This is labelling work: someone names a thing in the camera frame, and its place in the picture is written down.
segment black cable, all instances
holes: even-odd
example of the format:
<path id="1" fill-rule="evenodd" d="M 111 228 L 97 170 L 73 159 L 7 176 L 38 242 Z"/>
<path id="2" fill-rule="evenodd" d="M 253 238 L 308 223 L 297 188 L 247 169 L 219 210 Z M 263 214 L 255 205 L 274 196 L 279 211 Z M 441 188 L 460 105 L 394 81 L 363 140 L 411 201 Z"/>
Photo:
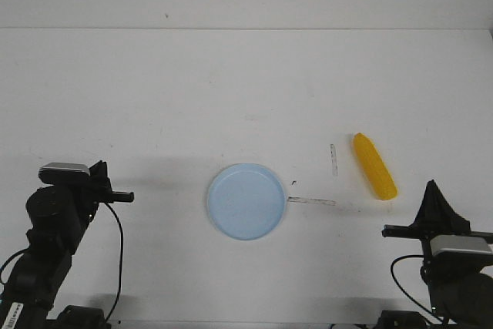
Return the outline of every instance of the black cable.
<path id="1" fill-rule="evenodd" d="M 406 260 L 408 258 L 424 258 L 424 256 L 422 254 L 408 254 L 406 256 L 401 256 L 401 257 L 398 257 L 396 258 L 394 261 L 392 261 L 392 264 L 391 264 L 391 275 L 392 275 L 392 279 L 394 279 L 394 282 L 396 283 L 396 285 L 399 287 L 399 289 L 402 291 L 402 293 L 405 294 L 405 296 L 407 298 L 409 298 L 411 301 L 413 301 L 416 305 L 418 305 L 422 310 L 424 310 L 425 312 L 427 312 L 428 314 L 430 314 L 432 317 L 434 317 L 435 319 L 437 319 L 438 321 L 440 321 L 441 323 L 443 322 L 442 319 L 440 319 L 437 315 L 435 315 L 432 311 L 428 310 L 425 306 L 423 306 L 422 304 L 420 304 L 417 300 L 415 300 L 400 284 L 399 282 L 397 281 L 397 278 L 395 277 L 395 274 L 394 274 L 394 265 L 401 261 L 401 260 Z M 426 317 L 423 317 L 427 323 L 429 323 L 430 325 L 433 325 L 433 323 L 431 321 L 429 321 Z"/>
<path id="2" fill-rule="evenodd" d="M 3 281 L 2 279 L 2 273 L 3 273 L 3 270 L 7 267 L 8 264 L 10 264 L 12 262 L 12 260 L 14 260 L 16 257 L 20 256 L 21 254 L 27 252 L 27 248 L 23 249 L 23 250 L 18 250 L 17 252 L 15 252 L 13 255 L 11 255 L 4 263 L 3 265 L 0 267 L 0 284 L 2 285 L 5 285 L 5 282 Z"/>
<path id="3" fill-rule="evenodd" d="M 105 205 L 108 207 L 108 209 L 111 211 L 113 216 L 116 219 L 116 222 L 118 223 L 118 228 L 120 230 L 120 257 L 119 257 L 119 262 L 118 262 L 118 291 L 116 292 L 116 298 L 115 302 L 113 303 L 113 306 L 111 307 L 111 310 L 109 311 L 108 315 L 106 316 L 106 322 L 110 319 L 113 311 L 115 310 L 116 304 L 118 303 L 118 300 L 120 299 L 120 293 L 122 293 L 122 271 L 123 271 L 123 228 L 122 228 L 122 223 L 120 223 L 120 219 L 118 218 L 118 215 L 116 214 L 115 210 L 107 203 Z"/>

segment yellow corn cob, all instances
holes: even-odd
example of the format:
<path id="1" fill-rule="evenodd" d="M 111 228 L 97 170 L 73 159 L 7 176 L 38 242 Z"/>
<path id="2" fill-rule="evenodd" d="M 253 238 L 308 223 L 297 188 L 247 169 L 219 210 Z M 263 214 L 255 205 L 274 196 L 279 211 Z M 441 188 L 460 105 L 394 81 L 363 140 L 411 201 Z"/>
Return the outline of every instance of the yellow corn cob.
<path id="1" fill-rule="evenodd" d="M 381 200 L 395 198 L 397 187 L 371 140 L 358 133 L 353 138 L 353 146 L 356 157 L 378 198 Z"/>

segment sticker label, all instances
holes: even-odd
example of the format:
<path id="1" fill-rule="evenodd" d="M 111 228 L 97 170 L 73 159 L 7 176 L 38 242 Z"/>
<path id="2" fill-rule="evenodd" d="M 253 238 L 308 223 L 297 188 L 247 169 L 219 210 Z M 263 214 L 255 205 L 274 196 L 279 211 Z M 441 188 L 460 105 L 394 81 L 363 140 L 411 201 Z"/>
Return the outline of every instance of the sticker label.
<path id="1" fill-rule="evenodd" d="M 24 304 L 12 302 L 10 310 L 8 310 L 7 317 L 2 325 L 2 329 L 14 329 L 15 323 L 17 323 L 18 317 L 21 316 L 22 308 Z"/>

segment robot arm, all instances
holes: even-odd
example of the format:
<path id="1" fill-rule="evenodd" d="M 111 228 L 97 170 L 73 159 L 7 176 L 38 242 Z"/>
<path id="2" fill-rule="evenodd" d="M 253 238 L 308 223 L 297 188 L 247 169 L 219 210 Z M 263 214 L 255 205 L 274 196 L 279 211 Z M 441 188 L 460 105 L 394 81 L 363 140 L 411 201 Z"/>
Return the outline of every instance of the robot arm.
<path id="1" fill-rule="evenodd" d="M 112 191 L 103 161 L 90 168 L 50 163 L 40 169 L 39 178 L 51 186 L 36 190 L 26 204 L 32 222 L 29 247 L 2 293 L 2 329 L 42 329 L 99 203 L 133 201 L 133 193 Z"/>
<path id="2" fill-rule="evenodd" d="M 481 274 L 493 265 L 493 233 L 471 231 L 432 180 L 414 222 L 386 225 L 384 237 L 419 239 L 421 277 L 428 286 L 433 313 L 463 327 L 493 327 L 493 279 Z"/>

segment white tabletop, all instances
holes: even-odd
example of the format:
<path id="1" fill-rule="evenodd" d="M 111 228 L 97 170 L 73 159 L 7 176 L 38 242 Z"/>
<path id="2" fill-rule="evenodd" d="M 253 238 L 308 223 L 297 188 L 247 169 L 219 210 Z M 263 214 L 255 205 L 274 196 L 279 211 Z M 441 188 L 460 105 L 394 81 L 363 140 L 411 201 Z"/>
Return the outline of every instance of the white tabletop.
<path id="1" fill-rule="evenodd" d="M 474 230 L 491 228 L 493 48 L 487 31 L 0 30 L 0 255 L 25 246 L 24 203 L 52 161 L 108 161 L 126 232 L 115 319 L 374 322 L 414 310 L 385 240 L 435 179 Z M 373 139 L 399 188 L 375 200 L 351 137 Z M 337 152 L 332 171 L 330 146 Z M 260 163 L 289 196 L 266 237 L 241 242 L 206 215 L 207 188 Z M 56 301 L 109 309 L 116 223 L 103 208 Z M 418 261 L 397 274 L 424 299 Z"/>

